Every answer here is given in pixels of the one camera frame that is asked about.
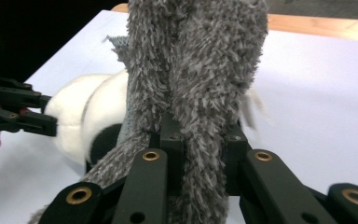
dark background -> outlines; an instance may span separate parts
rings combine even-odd
[[[266,0],[275,14],[358,19],[358,0]],[[0,76],[24,81],[102,9],[127,0],[0,0]]]

brass insert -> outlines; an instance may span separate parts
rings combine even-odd
[[[155,151],[148,151],[142,156],[146,161],[155,161],[159,158],[159,154]]]
[[[341,193],[348,201],[358,205],[358,189],[344,189]]]
[[[257,152],[255,153],[255,157],[260,161],[272,161],[271,154],[267,152]]]
[[[91,197],[92,191],[88,187],[79,187],[77,189],[73,189],[66,196],[66,201],[69,204],[80,204],[85,202]]]

white tabletop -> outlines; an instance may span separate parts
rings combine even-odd
[[[107,35],[125,35],[127,14],[102,11],[27,82],[53,95],[75,77],[114,74]],[[255,89],[273,124],[255,114],[251,145],[277,153],[303,184],[326,193],[334,183],[358,185],[358,41],[270,32]],[[30,215],[75,183],[84,168],[66,159],[50,139],[2,133],[0,223],[26,223]],[[243,223],[230,200],[227,223]]]

fluffy gray cloth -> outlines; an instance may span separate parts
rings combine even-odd
[[[225,223],[222,136],[238,119],[268,32],[263,0],[129,2],[131,134],[82,181],[106,187],[128,174],[134,155],[158,132],[164,111],[179,121],[187,153],[170,223]],[[36,223],[43,211],[34,215]]]

